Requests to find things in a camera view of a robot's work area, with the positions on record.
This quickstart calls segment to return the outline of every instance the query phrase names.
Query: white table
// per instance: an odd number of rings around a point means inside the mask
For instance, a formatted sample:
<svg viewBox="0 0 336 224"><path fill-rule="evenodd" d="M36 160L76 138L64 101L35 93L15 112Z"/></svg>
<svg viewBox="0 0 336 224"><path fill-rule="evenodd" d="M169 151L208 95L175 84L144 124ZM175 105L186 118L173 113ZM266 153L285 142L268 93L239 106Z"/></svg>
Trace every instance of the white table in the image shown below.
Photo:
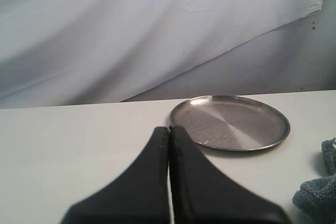
<svg viewBox="0 0 336 224"><path fill-rule="evenodd" d="M336 91L250 95L280 110L291 133L278 147L231 153L200 147L225 174L280 204L325 175L321 142L336 136ZM68 207L111 182L181 100L0 110L0 223L54 224Z"/></svg>

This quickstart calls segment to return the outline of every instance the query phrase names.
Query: stainless steel tray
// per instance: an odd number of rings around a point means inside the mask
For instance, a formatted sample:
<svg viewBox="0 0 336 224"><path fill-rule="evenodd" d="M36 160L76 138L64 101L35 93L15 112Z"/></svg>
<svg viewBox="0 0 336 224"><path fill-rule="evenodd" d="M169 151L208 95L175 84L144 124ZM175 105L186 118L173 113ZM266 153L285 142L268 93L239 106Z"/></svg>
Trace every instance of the stainless steel tray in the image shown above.
<svg viewBox="0 0 336 224"><path fill-rule="evenodd" d="M228 151L273 147L290 132L278 110L248 98L209 95L186 100L170 115L172 126L183 126L197 144Z"/></svg>

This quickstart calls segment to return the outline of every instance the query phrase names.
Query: white fabric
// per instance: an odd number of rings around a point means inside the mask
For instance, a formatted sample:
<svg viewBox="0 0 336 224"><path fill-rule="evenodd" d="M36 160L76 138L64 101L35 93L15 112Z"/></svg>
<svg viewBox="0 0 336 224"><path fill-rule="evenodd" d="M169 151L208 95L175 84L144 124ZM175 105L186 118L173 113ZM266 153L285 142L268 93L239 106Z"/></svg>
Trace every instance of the white fabric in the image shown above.
<svg viewBox="0 0 336 224"><path fill-rule="evenodd" d="M0 107L121 101L321 6L322 0L0 0Z"/></svg>

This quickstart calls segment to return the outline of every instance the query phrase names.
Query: gray towel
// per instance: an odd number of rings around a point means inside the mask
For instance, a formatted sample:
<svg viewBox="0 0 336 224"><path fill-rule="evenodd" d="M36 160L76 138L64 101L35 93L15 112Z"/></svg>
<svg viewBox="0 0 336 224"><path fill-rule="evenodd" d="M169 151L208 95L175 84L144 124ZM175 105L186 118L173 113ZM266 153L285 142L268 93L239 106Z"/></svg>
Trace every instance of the gray towel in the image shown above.
<svg viewBox="0 0 336 224"><path fill-rule="evenodd" d="M304 182L293 203L317 224L336 221L336 138L322 143L325 169L330 176Z"/></svg>

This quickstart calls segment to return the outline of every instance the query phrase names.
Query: plate rim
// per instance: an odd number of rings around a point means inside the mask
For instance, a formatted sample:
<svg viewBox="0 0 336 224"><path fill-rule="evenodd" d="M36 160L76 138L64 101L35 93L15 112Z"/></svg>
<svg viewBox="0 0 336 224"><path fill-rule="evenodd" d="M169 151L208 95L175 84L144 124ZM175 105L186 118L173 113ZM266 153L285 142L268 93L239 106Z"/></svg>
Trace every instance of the plate rim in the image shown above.
<svg viewBox="0 0 336 224"><path fill-rule="evenodd" d="M260 104L262 104L264 106L267 106L270 109L272 109L273 111L276 111L278 114L280 114L280 116L284 119L284 121L285 121L286 126L287 126L288 129L287 129L285 135L282 137L282 139L278 140L277 142L275 142L273 144L270 144L270 145L267 145L267 146L262 146L262 147L258 147L258 148L252 148L252 149L248 149L248 150L227 149L227 148L220 148L220 147L209 146L207 144L203 144L203 143L197 142L197 141L195 141L195 140L193 140L191 138L194 143L199 144L201 146L208 147L208 148L216 149L216 150L231 151L231 152L252 152L252 151L265 150L265 149L268 149L268 148L275 147L275 146L279 145L280 143L282 143L288 137L288 135L289 135L289 133L291 131L291 126L290 126L289 120L287 119L287 117L282 112L280 112L279 110L277 110L273 106L268 105L268 104L266 104L264 102L260 102L258 100L247 98L247 97L240 97L238 95L202 95L200 97L193 97L193 98L186 99L186 100L180 102L179 104L177 104L172 109L172 111L170 112L169 119L170 119L171 127L175 127L176 126L176 125L174 125L174 122L173 122L173 115L174 115L174 113L176 113L176 110L179 107L183 106L186 103L189 103L192 100L197 100L197 99L201 99L201 98L216 98L216 97L220 97L220 98L221 97L227 97L227 98L235 98L235 99L238 98L239 100L253 101L253 102L260 103Z"/></svg>

